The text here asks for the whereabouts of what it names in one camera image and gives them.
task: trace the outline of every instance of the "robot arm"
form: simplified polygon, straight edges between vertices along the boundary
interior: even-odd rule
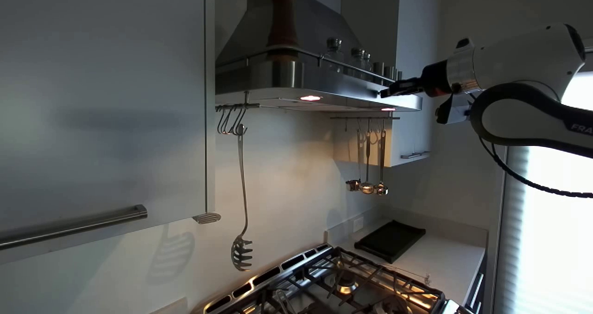
[[[549,25],[491,46],[457,44],[419,78],[399,80],[381,97],[426,92],[450,95],[437,122],[469,119],[477,134],[499,145],[537,145],[593,158],[593,112],[561,104],[585,48],[569,25]],[[483,91],[473,103],[456,100]]]

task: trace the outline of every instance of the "window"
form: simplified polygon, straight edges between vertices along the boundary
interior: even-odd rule
[[[593,73],[577,74],[562,103],[593,111]],[[509,158],[535,183],[593,192],[591,158],[542,147],[513,148]],[[495,312],[593,314],[593,200],[507,181]]]

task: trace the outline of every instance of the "white countertop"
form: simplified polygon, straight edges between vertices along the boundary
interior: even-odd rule
[[[353,251],[362,257],[392,268],[407,270],[420,276],[430,274],[431,287],[440,289],[448,299],[453,299],[458,304],[466,303],[473,280],[484,257],[485,248],[441,238],[438,234],[427,230],[426,234],[393,264],[366,251],[354,249],[354,242],[385,225],[388,221],[390,220],[379,220],[358,232],[351,233],[347,240],[332,245]],[[423,282],[423,278],[419,276],[412,277]]]

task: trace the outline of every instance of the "white cabinet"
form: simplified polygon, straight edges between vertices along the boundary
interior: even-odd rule
[[[0,0],[0,238],[137,205],[148,213],[0,250],[0,264],[212,204],[207,1]]]
[[[341,12],[372,61],[395,65],[403,78],[417,77],[424,66],[436,62],[439,0],[342,0]],[[432,100],[421,96],[421,111],[394,113],[400,119],[388,126],[386,166],[430,155],[434,111]],[[334,135],[334,158],[355,162],[356,130],[343,132],[339,127]],[[377,164],[377,152],[371,150],[371,164]]]

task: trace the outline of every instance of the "black tray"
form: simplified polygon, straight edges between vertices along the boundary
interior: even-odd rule
[[[354,248],[394,263],[424,234],[426,234],[425,229],[417,229],[392,220],[355,242]]]

